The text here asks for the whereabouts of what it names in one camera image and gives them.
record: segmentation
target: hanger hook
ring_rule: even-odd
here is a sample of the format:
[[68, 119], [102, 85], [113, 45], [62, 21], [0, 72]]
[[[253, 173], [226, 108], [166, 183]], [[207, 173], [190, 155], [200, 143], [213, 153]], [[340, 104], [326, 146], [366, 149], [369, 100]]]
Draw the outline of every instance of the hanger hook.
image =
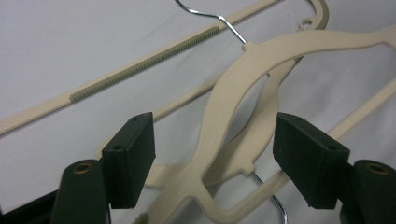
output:
[[[261, 185], [262, 180], [259, 178], [259, 176], [253, 172], [250, 175], [254, 180], [256, 180], [257, 184]], [[271, 196], [272, 200], [277, 204], [279, 207], [280, 211], [282, 212], [282, 217], [283, 217], [283, 224], [288, 224], [288, 212], [286, 211], [285, 206], [282, 204], [282, 202], [275, 196]]]
[[206, 16], [206, 17], [212, 17], [212, 18], [216, 18], [221, 20], [222, 22], [224, 22], [224, 24], [226, 26], [228, 26], [228, 28], [230, 28], [230, 30], [236, 35], [236, 37], [238, 37], [238, 39], [243, 43], [246, 44], [247, 41], [244, 37], [242, 37], [236, 30], [235, 28], [233, 28], [233, 26], [223, 17], [220, 15], [216, 15], [216, 14], [212, 14], [212, 13], [207, 13], [207, 12], [203, 12], [203, 11], [198, 11], [189, 7], [186, 7], [185, 5], [183, 5], [182, 3], [180, 3], [179, 0], [175, 0], [175, 2], [184, 10], [186, 10], [187, 12], [190, 12], [191, 14], [194, 15], [198, 15], [198, 16]]

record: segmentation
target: non-slip rubber strip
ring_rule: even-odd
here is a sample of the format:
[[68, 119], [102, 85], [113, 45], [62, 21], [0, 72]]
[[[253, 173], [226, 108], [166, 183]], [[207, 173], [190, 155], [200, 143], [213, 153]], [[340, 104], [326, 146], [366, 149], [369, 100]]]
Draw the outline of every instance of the non-slip rubber strip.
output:
[[193, 39], [186, 40], [186, 41], [170, 48], [167, 51], [157, 54], [149, 59], [146, 59], [145, 61], [143, 61], [141, 63], [138, 63], [128, 69], [123, 70], [120, 73], [117, 73], [111, 77], [108, 77], [108, 78], [90, 86], [87, 89], [84, 89], [82, 91], [78, 91], [78, 92], [72, 94], [70, 96], [70, 101], [75, 103], [80, 100], [83, 100], [83, 99], [85, 99], [99, 91], [102, 91], [110, 86], [113, 86], [114, 84], [117, 84], [128, 77], [131, 77], [137, 73], [140, 73], [140, 72], [156, 65], [157, 63], [160, 63], [172, 56], [177, 55], [178, 53], [180, 53], [186, 49], [189, 49], [189, 48], [203, 42], [204, 40], [208, 39], [209, 37], [216, 35], [218, 32], [219, 32], [219, 27], [210, 28], [207, 31], [202, 32], [200, 35], [196, 36]]

